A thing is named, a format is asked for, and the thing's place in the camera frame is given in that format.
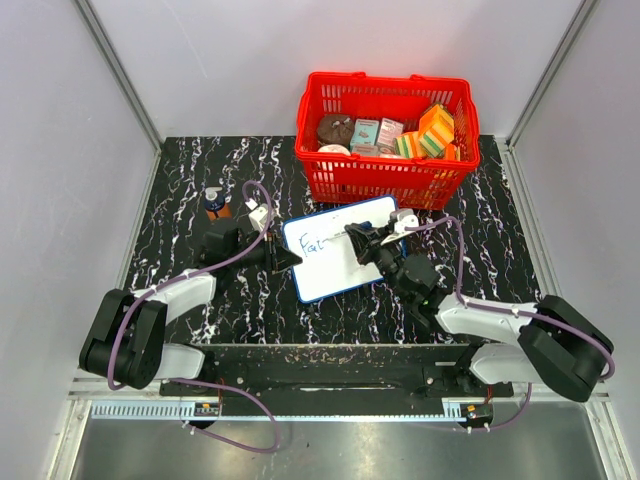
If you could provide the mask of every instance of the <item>black marble tabletop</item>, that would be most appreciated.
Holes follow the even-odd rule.
[[[294,137],[188,137],[166,140],[147,204],[127,286],[162,282],[193,266],[210,223],[202,194],[222,186],[240,226],[249,229],[241,187],[249,179],[270,191],[283,221],[327,205],[311,198]],[[463,292],[478,298],[526,302],[539,297],[538,283],[493,137],[480,138],[482,162],[468,175],[443,212],[419,212],[421,223],[443,214],[462,221],[465,233]],[[441,275],[455,281],[455,231],[442,226],[411,235],[408,251],[423,251]],[[226,293],[196,308],[167,329],[178,343],[452,343],[405,318],[403,306],[383,283],[326,298],[313,306],[298,301],[291,272],[267,275],[240,270]]]

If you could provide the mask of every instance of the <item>bottle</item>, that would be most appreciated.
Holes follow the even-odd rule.
[[[221,195],[222,187],[209,187],[204,190],[204,208],[212,222],[220,217],[231,217],[231,209]]]

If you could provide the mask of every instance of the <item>whiteboard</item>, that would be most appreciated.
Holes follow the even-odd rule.
[[[395,198],[387,195],[285,222],[282,226],[285,244],[302,258],[302,263],[293,267],[300,301],[316,302],[382,280],[373,263],[358,264],[344,226],[371,222],[374,228],[383,227],[395,210]]]

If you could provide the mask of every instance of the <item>red basket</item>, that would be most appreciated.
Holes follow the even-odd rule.
[[[390,118],[404,123],[405,131],[413,131],[432,103],[442,103],[455,117],[459,162],[317,152],[316,129],[327,113],[345,113],[353,119]],[[300,100],[295,151],[318,202],[351,203],[391,194],[402,207],[441,210],[465,175],[480,163],[478,114],[471,88],[467,81],[452,78],[312,73]]]

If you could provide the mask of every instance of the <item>white wall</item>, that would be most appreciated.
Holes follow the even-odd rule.
[[[0,2],[0,45],[0,478],[31,480],[153,151],[72,2]]]
[[[640,468],[640,3],[601,2],[517,145],[564,296],[613,340]]]
[[[165,136],[294,134],[309,73],[466,78],[506,135],[579,0],[93,0]]]

